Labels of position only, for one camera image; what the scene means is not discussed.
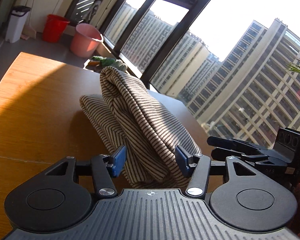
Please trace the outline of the white trash bin black lid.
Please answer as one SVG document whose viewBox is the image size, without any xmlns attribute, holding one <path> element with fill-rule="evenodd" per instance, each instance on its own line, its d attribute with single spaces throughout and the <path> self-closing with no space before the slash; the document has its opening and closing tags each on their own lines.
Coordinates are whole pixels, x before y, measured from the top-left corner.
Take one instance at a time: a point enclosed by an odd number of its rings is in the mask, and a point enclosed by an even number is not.
<svg viewBox="0 0 300 240">
<path fill-rule="evenodd" d="M 14 43 L 20 39 L 23 27 L 30 11 L 31 8 L 24 5 L 16 5 L 12 8 L 5 41 Z"/>
</svg>

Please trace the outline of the pink plastic bucket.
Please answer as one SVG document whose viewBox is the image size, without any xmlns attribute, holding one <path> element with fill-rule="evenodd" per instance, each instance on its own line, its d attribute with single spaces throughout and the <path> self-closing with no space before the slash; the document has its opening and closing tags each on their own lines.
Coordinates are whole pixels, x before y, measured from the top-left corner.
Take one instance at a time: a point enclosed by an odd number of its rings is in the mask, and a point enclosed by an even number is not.
<svg viewBox="0 0 300 240">
<path fill-rule="evenodd" d="M 80 23 L 75 27 L 70 51 L 78 57 L 89 58 L 103 41 L 103 35 L 94 26 Z"/>
</svg>

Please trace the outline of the red plastic bucket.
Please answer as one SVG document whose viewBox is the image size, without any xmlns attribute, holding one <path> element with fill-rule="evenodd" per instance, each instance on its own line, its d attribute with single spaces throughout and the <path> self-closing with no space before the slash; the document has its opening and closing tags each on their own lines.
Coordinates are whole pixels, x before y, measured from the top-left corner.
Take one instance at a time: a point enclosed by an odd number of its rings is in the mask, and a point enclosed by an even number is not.
<svg viewBox="0 0 300 240">
<path fill-rule="evenodd" d="M 57 43 L 70 21 L 67 18 L 49 14 L 42 33 L 42 40 L 50 43 Z"/>
</svg>

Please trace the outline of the grey hanging rag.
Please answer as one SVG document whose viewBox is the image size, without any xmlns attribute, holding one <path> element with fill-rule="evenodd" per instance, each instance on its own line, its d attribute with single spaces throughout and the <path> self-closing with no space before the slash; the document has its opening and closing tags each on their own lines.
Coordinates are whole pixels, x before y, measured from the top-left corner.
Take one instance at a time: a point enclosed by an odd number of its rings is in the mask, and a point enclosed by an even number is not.
<svg viewBox="0 0 300 240">
<path fill-rule="evenodd" d="M 89 21 L 91 21 L 91 19 L 97 13 L 97 10 L 98 10 L 100 4 L 101 4 L 101 1 L 99 1 L 99 0 L 93 3 L 93 6 L 91 7 L 91 10 L 89 12 Z"/>
</svg>

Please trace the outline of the striped beige knit garment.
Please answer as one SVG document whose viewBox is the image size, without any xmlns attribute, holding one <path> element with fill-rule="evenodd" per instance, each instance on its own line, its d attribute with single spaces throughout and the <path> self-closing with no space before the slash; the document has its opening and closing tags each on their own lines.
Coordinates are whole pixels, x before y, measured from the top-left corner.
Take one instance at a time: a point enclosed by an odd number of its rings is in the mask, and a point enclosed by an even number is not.
<svg viewBox="0 0 300 240">
<path fill-rule="evenodd" d="M 185 188 L 175 148 L 202 151 L 181 122 L 144 84 L 115 67 L 100 73 L 102 93 L 83 95 L 80 106 L 107 150 L 127 148 L 123 175 L 133 188 Z"/>
</svg>

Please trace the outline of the broom with pink head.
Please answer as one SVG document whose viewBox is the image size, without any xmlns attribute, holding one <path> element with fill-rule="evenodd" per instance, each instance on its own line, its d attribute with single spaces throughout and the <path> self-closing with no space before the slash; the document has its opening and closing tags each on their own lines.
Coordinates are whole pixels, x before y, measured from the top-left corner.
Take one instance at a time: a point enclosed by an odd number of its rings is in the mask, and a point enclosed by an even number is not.
<svg viewBox="0 0 300 240">
<path fill-rule="evenodd" d="M 24 25 L 20 38 L 28 40 L 29 38 L 36 39 L 37 32 L 30 25 Z"/>
</svg>

